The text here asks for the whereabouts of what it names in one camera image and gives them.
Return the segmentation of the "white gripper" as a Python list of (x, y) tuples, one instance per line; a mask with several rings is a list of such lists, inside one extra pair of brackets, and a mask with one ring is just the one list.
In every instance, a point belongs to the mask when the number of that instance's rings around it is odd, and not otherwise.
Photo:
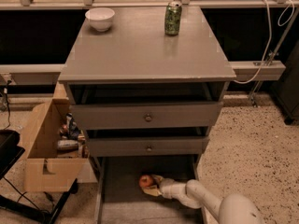
[(151, 177), (153, 178), (154, 183), (159, 186), (159, 188), (157, 185), (153, 185), (142, 188), (142, 191), (150, 196), (158, 197), (162, 195), (166, 199), (172, 199), (172, 186), (175, 183), (175, 180), (171, 178), (164, 179), (160, 175), (152, 175)]

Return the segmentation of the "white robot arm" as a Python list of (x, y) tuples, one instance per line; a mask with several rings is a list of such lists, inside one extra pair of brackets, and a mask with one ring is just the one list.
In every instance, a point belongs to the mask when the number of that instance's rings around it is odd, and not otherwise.
[(247, 197), (234, 193), (220, 199), (195, 179), (184, 183), (160, 175), (142, 175), (139, 187), (148, 195), (175, 199), (192, 209), (205, 207), (219, 224), (264, 224), (258, 208)]

